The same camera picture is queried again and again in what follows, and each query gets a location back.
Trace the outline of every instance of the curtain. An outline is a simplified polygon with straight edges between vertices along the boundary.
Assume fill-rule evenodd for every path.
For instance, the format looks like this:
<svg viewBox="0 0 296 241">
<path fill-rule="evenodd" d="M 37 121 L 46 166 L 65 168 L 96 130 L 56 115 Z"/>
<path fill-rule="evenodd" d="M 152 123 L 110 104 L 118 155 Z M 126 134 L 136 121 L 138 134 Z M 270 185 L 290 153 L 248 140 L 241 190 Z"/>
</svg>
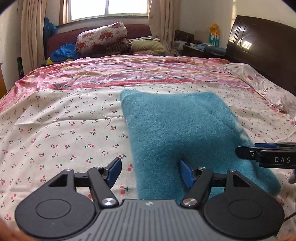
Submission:
<svg viewBox="0 0 296 241">
<path fill-rule="evenodd" d="M 160 38 L 167 51 L 173 48 L 175 30 L 179 25 L 180 0 L 149 0 L 148 21 L 151 33 Z"/>
<path fill-rule="evenodd" d="M 21 55 L 27 75 L 44 62 L 43 26 L 47 0 L 24 0 L 21 19 Z"/>
</svg>

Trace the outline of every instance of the teal fleece cloth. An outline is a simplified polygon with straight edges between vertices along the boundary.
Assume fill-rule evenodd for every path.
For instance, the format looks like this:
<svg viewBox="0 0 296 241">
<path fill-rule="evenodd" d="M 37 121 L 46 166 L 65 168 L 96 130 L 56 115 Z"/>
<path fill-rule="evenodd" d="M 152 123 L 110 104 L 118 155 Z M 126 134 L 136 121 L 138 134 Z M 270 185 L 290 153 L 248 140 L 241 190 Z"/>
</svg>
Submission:
<svg viewBox="0 0 296 241">
<path fill-rule="evenodd" d="M 267 193 L 275 196 L 280 192 L 281 185 L 268 168 L 236 156 L 236 147 L 253 144 L 217 95 L 124 90 L 120 100 L 139 199 L 180 201 L 188 191 L 178 171 L 181 158 L 195 168 L 211 168 L 215 173 L 236 169 Z M 223 190 L 212 188 L 211 196 Z"/>
</svg>

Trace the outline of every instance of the headboard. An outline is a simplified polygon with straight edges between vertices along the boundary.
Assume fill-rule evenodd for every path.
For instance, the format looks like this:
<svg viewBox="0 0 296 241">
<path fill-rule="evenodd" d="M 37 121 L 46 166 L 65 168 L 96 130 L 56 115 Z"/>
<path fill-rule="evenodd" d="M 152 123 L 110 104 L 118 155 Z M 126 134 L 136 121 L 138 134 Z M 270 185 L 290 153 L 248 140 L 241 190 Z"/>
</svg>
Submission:
<svg viewBox="0 0 296 241">
<path fill-rule="evenodd" d="M 276 85 L 296 95 L 296 29 L 266 19 L 237 16 L 226 58 L 251 65 Z"/>
<path fill-rule="evenodd" d="M 152 36 L 150 32 L 149 25 L 146 24 L 126 24 L 125 25 L 128 33 L 126 39 L 135 39 L 140 37 Z M 82 32 L 92 30 L 99 27 L 87 27 L 72 30 L 65 33 L 56 34 L 47 40 L 45 58 L 48 58 L 49 55 L 59 49 L 64 44 L 75 44 L 77 41 L 77 36 Z"/>
</svg>

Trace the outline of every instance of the wooden window frame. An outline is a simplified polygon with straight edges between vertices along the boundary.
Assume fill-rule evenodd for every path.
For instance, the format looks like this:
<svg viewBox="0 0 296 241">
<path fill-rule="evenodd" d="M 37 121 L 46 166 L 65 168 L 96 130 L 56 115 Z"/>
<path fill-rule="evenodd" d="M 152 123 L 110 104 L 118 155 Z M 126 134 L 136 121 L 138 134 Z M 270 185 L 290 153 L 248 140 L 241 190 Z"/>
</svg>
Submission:
<svg viewBox="0 0 296 241">
<path fill-rule="evenodd" d="M 85 19 L 92 19 L 92 18 L 105 18 L 105 17 L 118 17 L 118 16 L 138 16 L 138 17 L 147 17 L 148 16 L 148 11 L 149 11 L 149 0 L 147 0 L 147 12 L 146 14 L 143 13 L 118 13 L 118 14 L 110 14 L 108 13 L 109 11 L 109 0 L 106 0 L 106 5 L 105 5 L 105 14 L 100 15 L 100 16 L 92 16 L 92 17 L 87 17 L 87 18 L 79 18 L 75 20 L 71 20 L 71 9 L 70 9 L 70 4 L 71 0 L 60 0 L 60 5 L 59 5 L 59 24 L 66 24 L 66 23 L 73 23 L 76 21 L 80 20 L 85 20 Z"/>
</svg>

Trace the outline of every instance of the wall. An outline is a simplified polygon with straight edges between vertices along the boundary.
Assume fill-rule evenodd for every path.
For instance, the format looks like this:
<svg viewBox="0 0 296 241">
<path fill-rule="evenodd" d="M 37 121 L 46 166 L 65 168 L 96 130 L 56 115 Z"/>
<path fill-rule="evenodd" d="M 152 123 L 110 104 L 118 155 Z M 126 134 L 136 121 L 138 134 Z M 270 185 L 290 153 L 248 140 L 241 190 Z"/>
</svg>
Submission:
<svg viewBox="0 0 296 241">
<path fill-rule="evenodd" d="M 45 16 L 49 18 L 54 25 L 59 25 L 59 3 L 60 0 L 48 0 L 46 5 Z M 108 18 L 100 20 L 89 20 L 87 22 L 71 23 L 58 28 L 58 33 L 71 31 L 84 27 L 98 27 L 113 24 L 115 22 L 123 22 L 124 24 L 148 24 L 147 18 Z"/>
<path fill-rule="evenodd" d="M 264 18 L 296 28 L 296 13 L 282 0 L 181 0 L 179 29 L 208 41 L 209 28 L 217 23 L 220 47 L 226 48 L 237 15 Z"/>
<path fill-rule="evenodd" d="M 20 53 L 20 22 L 23 0 L 16 1 L 0 16 L 0 62 L 6 89 L 19 80 L 17 57 Z"/>
</svg>

